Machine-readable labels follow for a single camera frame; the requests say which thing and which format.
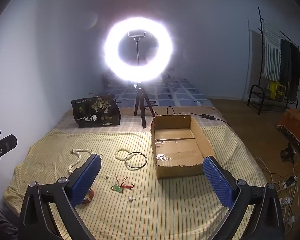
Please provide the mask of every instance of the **tripod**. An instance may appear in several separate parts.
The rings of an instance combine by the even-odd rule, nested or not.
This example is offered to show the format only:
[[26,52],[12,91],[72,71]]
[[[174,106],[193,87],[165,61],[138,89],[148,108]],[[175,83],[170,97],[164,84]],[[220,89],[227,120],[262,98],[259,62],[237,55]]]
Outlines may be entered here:
[[[144,38],[146,36],[146,33],[143,33],[143,35],[132,35],[129,32],[128,36],[129,37],[134,37],[134,40],[136,42],[136,45],[137,45],[137,62],[138,62],[138,66],[139,66],[139,47],[138,47],[138,44],[139,44],[140,38]],[[141,82],[139,82],[139,83],[137,83],[133,86],[137,91],[136,104],[134,106],[134,116],[137,116],[138,107],[139,107],[139,104],[140,104],[142,128],[146,128],[145,100],[148,104],[148,107],[149,107],[153,117],[155,117],[155,114],[154,114],[153,108],[151,106],[150,100],[148,98],[148,95],[146,93],[146,90],[144,89]]]

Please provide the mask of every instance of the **bolt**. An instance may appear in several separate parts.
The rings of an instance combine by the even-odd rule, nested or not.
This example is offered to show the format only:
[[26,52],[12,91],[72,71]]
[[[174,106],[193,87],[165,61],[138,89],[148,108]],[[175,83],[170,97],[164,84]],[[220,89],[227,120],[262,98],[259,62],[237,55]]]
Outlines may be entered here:
[[243,179],[238,179],[238,184],[240,186],[245,186],[247,183]]
[[269,184],[268,184],[268,188],[269,188],[269,189],[274,189],[274,185],[273,185],[272,183],[269,183]]
[[29,183],[29,187],[34,187],[36,184],[37,184],[37,183],[36,183],[35,181],[31,181],[31,182]]
[[61,177],[60,179],[58,179],[58,182],[59,182],[60,184],[64,184],[64,183],[67,182],[67,178],[66,178],[66,177]]

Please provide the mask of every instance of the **black bangle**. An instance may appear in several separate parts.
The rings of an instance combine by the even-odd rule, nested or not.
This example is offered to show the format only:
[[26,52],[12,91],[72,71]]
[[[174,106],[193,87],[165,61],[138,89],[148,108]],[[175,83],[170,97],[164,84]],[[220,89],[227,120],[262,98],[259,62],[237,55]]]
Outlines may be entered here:
[[[142,155],[142,156],[146,159],[146,162],[145,162],[142,166],[140,166],[140,167],[132,167],[132,166],[130,166],[129,164],[127,164],[127,158],[128,158],[131,154],[134,154],[134,155]],[[132,169],[141,169],[141,168],[143,168],[144,166],[146,166],[147,161],[148,161],[147,157],[146,157],[143,153],[141,153],[141,152],[132,152],[132,153],[129,153],[129,154],[125,157],[125,159],[124,159],[124,163],[125,163],[128,167],[130,167],[130,168],[132,168]]]

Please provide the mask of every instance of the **wall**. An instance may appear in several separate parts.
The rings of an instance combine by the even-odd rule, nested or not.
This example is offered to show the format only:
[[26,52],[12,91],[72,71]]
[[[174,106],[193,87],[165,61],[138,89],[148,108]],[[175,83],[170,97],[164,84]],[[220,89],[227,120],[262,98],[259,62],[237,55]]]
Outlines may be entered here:
[[300,45],[292,0],[12,0],[0,16],[0,128],[18,146],[0,161],[0,196],[70,100],[101,90],[102,47],[113,23],[129,16],[162,22],[178,76],[208,97],[241,98],[260,60],[258,7]]

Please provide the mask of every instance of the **black bag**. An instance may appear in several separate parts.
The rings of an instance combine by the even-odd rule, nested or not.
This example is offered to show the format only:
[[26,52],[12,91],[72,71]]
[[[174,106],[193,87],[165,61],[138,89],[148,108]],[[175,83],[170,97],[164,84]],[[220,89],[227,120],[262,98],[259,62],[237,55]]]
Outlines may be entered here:
[[80,128],[119,125],[121,114],[115,95],[71,101],[73,116]]

